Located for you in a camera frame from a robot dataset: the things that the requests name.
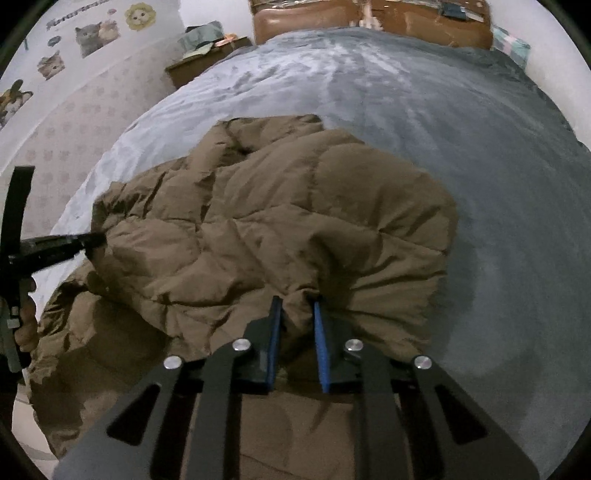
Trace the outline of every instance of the white wall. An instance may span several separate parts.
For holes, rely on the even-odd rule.
[[[536,0],[488,0],[493,22],[531,45],[526,73],[591,149],[591,70],[562,26]]]
[[[182,47],[168,39],[131,52],[41,121],[6,170],[12,172],[15,165],[35,167],[22,224],[24,238],[48,235],[89,171],[130,123],[174,92],[164,69],[182,55]],[[0,176],[0,191],[8,181],[8,174]],[[0,212],[3,201],[0,198]]]
[[[178,0],[146,0],[145,3],[156,11],[156,22],[143,30],[130,29],[125,21],[125,11],[138,2],[108,0],[48,29],[46,24],[49,20],[59,19],[93,3],[93,0],[60,0],[41,17],[27,37],[29,50],[25,51],[21,45],[0,79],[2,92],[18,79],[24,82],[22,91],[33,92],[33,97],[0,131],[0,174],[36,127],[75,91],[130,55],[166,38],[175,42],[182,35],[184,27],[178,14]],[[109,15],[111,9],[116,12]],[[106,20],[117,22],[120,38],[82,58],[80,46],[76,43],[75,28]],[[48,40],[57,35],[62,40],[50,47]],[[38,72],[37,64],[41,58],[51,57],[57,50],[66,68],[45,80]]]
[[[185,26],[222,23],[224,33],[235,33],[254,42],[252,14],[248,0],[180,0],[179,13]]]

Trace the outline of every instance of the cat sticker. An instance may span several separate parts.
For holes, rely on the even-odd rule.
[[[76,43],[80,46],[83,59],[119,37],[119,27],[114,20],[76,27]]]
[[[131,30],[143,30],[156,23],[156,11],[148,4],[133,4],[125,12],[125,21]]]
[[[0,95],[0,130],[33,96],[33,92],[21,92],[21,87],[22,80],[17,80],[10,90]]]
[[[37,64],[37,70],[45,77],[45,80],[49,80],[65,68],[66,66],[60,57],[59,50],[51,57],[43,57]]]

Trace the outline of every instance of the leather headboard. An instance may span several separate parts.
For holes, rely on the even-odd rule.
[[[451,0],[482,16],[483,22],[441,17],[436,8],[404,1],[371,0],[372,14],[384,31],[416,37],[451,47],[489,50],[492,45],[491,15],[485,0]]]
[[[254,15],[255,40],[260,45],[294,30],[348,27],[350,22],[358,25],[361,15],[352,0],[322,0],[290,8],[267,8]]]

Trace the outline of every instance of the bed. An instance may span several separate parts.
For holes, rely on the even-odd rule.
[[[307,113],[454,196],[460,223],[428,352],[548,478],[591,416],[591,153],[502,53],[364,28],[240,49],[135,121],[52,233],[88,230],[111,182],[186,155],[219,119]],[[37,275],[39,308],[81,261]]]

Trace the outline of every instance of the black tongs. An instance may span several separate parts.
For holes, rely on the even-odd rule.
[[[539,479],[509,435],[429,356],[409,364],[389,358],[321,302],[314,331],[323,391],[355,395],[356,480]]]
[[[29,278],[35,272],[74,258],[81,250],[105,243],[102,233],[44,236],[21,240],[22,219],[31,191],[35,167],[15,167],[2,218],[0,233],[0,336],[8,369],[19,373],[31,363],[31,356],[21,352],[14,342],[14,330],[21,326],[20,308],[28,295]],[[0,368],[6,368],[0,359]]]

